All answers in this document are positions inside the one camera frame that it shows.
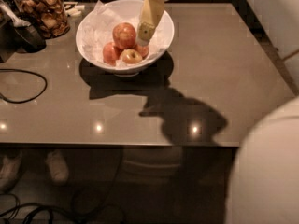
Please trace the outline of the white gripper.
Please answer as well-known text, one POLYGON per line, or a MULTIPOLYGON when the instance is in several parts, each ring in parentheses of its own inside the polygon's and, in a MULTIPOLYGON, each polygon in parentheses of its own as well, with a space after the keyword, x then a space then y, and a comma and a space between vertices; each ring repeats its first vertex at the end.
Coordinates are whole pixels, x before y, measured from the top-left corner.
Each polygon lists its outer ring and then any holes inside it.
POLYGON ((164 0, 144 0, 136 32, 136 43, 147 46, 164 14, 164 0))

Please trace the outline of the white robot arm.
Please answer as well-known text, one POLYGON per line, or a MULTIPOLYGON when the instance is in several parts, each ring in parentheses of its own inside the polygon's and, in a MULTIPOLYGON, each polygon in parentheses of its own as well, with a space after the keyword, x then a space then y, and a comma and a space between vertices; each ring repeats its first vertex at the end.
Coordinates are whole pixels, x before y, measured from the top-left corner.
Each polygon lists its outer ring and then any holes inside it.
POLYGON ((179 77, 225 118, 236 146, 225 224, 299 224, 298 99, 233 7, 178 12, 179 77))

